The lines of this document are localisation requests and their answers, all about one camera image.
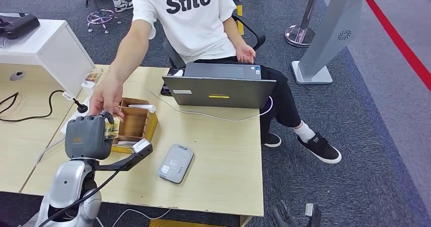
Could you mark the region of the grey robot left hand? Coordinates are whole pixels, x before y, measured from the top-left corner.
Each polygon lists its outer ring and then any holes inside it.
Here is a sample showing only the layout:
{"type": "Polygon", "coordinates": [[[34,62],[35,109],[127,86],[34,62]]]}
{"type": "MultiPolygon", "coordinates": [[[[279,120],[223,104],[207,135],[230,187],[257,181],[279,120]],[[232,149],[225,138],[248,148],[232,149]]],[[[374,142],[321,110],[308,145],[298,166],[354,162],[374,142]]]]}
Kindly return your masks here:
{"type": "Polygon", "coordinates": [[[106,159],[111,152],[113,139],[105,138],[106,121],[114,124],[106,110],[98,115],[78,116],[67,123],[65,152],[68,158],[106,159]]]}

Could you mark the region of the person's left hand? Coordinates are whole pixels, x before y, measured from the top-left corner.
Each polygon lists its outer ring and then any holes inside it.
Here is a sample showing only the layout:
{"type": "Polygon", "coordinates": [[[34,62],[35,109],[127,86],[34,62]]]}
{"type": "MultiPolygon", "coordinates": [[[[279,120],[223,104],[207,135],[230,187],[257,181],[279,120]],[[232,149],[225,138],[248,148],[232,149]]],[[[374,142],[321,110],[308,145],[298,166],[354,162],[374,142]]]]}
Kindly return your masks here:
{"type": "Polygon", "coordinates": [[[255,62],[256,51],[247,44],[236,47],[236,57],[239,62],[253,64],[255,62]]]}

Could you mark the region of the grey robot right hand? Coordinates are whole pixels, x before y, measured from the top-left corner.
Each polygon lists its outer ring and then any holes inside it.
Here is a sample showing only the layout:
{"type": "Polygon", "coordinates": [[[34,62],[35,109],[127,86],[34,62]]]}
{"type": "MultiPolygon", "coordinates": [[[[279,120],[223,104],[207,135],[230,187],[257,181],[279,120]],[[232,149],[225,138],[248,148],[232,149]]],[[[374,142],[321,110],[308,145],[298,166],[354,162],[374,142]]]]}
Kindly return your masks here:
{"type": "Polygon", "coordinates": [[[277,227],[297,227],[296,220],[290,215],[284,200],[278,200],[270,209],[272,221],[277,227]]]}

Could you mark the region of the person's right hand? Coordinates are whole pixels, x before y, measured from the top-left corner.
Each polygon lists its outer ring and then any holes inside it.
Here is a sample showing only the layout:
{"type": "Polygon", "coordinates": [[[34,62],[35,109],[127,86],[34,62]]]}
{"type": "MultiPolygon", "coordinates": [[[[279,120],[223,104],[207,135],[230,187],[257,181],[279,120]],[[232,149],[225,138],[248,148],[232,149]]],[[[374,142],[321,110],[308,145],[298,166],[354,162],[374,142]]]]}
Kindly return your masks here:
{"type": "Polygon", "coordinates": [[[120,108],[122,101],[123,84],[115,77],[106,76],[95,88],[89,100],[89,115],[97,115],[102,110],[108,111],[113,116],[120,117],[123,121],[124,114],[120,108]]]}

